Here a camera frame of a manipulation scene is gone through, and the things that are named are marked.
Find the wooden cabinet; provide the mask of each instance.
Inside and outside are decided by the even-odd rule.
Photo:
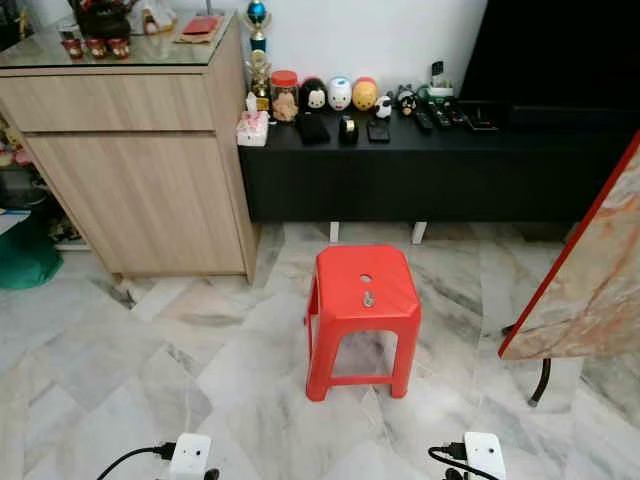
[[[239,23],[226,13],[206,45],[174,37],[132,37],[127,61],[96,63],[71,62],[55,31],[35,34],[0,53],[0,107],[107,270],[251,280]]]
[[[213,136],[36,136],[29,145],[110,271],[244,271]]]

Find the television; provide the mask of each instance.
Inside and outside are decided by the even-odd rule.
[[[488,0],[460,99],[515,121],[640,126],[640,36],[629,1]]]

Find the red mug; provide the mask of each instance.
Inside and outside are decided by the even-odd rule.
[[[111,53],[119,59],[129,58],[129,41],[124,38],[110,38],[107,40]]]
[[[82,52],[82,42],[79,38],[63,40],[62,46],[65,48],[69,56],[74,60],[82,58],[82,56],[84,55]]]
[[[107,56],[107,46],[101,38],[90,38],[87,40],[87,47],[93,58],[101,60]]]

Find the white wall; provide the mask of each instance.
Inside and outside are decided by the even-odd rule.
[[[66,0],[31,0],[42,23],[68,13]],[[456,87],[464,77],[487,0],[265,0],[273,15],[267,53],[274,69],[325,80],[336,74],[374,77],[381,89],[428,80],[432,62],[445,61]],[[170,0],[201,9],[205,0]],[[246,9],[248,0],[212,0]],[[248,39],[244,38],[248,51]]]

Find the marble floor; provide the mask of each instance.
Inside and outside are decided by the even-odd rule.
[[[509,479],[640,478],[640,355],[554,360],[531,409],[539,362],[496,354],[562,243],[484,224],[410,238],[406,224],[341,228],[343,243],[390,243],[409,259],[423,325],[402,400],[386,386],[305,397],[301,318],[328,224],[265,226],[251,286],[116,290],[90,254],[68,254],[47,285],[0,291],[0,478],[96,478],[125,451],[192,431],[212,437],[222,479],[440,480],[426,449],[468,430],[499,436]],[[345,339],[336,368],[385,368],[380,345]],[[167,464],[142,455],[109,478],[166,479]]]

